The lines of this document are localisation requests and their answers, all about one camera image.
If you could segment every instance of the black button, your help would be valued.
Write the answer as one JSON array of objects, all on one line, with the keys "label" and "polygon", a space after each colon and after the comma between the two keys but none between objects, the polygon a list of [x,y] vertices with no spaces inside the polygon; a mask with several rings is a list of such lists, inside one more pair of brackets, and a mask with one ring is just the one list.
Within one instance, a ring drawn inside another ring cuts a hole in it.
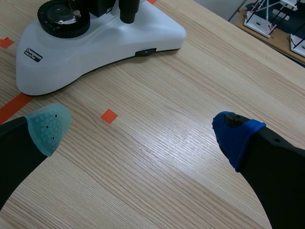
[{"label": "black button", "polygon": [[138,51],[135,53],[135,57],[139,57],[139,56],[149,56],[153,53],[156,52],[157,49],[147,49],[147,50],[142,50],[142,51]]}]

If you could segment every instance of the white microscope base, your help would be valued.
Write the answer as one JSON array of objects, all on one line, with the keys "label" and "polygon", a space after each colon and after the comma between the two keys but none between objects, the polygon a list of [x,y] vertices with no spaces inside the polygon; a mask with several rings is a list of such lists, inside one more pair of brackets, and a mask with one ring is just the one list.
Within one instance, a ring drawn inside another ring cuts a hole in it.
[{"label": "white microscope base", "polygon": [[17,47],[19,90],[48,94],[97,68],[138,56],[136,52],[177,50],[185,40],[185,29],[147,1],[140,4],[134,23],[124,24],[119,16],[91,15],[89,30],[72,39],[53,37],[34,20]]}]

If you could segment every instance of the blue rubber fingertip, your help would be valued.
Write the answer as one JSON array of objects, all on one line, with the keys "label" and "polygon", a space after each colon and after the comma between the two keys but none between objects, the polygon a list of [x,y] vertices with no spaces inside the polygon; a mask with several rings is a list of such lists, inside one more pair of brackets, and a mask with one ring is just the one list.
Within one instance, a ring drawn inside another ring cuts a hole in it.
[{"label": "blue rubber fingertip", "polygon": [[71,114],[68,108],[50,104],[24,117],[34,144],[44,155],[51,156],[69,129]]},{"label": "blue rubber fingertip", "polygon": [[232,128],[225,121],[224,115],[226,114],[234,113],[228,111],[219,113],[213,119],[212,126],[217,143],[226,152],[229,162],[235,168],[235,171],[239,172],[241,161],[252,136],[265,127],[266,124],[252,119],[239,127]]}]

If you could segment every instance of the microscope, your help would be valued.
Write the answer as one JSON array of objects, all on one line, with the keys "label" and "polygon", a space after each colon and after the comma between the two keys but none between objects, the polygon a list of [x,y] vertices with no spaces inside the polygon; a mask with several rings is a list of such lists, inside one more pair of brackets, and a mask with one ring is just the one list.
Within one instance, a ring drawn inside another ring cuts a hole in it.
[{"label": "microscope", "polygon": [[20,38],[17,87],[48,94],[108,64],[178,50],[185,37],[181,25],[146,0],[51,0]]}]

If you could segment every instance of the red tape marker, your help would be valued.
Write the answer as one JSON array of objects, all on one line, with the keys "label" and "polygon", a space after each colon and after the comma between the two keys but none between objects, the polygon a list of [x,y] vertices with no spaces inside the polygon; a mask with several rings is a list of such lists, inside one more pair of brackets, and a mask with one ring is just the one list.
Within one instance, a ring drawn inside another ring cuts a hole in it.
[{"label": "red tape marker", "polygon": [[112,110],[108,109],[102,116],[101,119],[104,120],[106,123],[111,124],[118,115],[113,112]]},{"label": "red tape marker", "polygon": [[3,49],[7,49],[12,44],[14,44],[14,42],[8,37],[5,39],[0,39],[0,47],[2,47]]},{"label": "red tape marker", "polygon": [[0,125],[16,114],[32,99],[33,97],[21,93],[0,108]]},{"label": "red tape marker", "polygon": [[154,4],[157,0],[147,0],[149,3]]}]

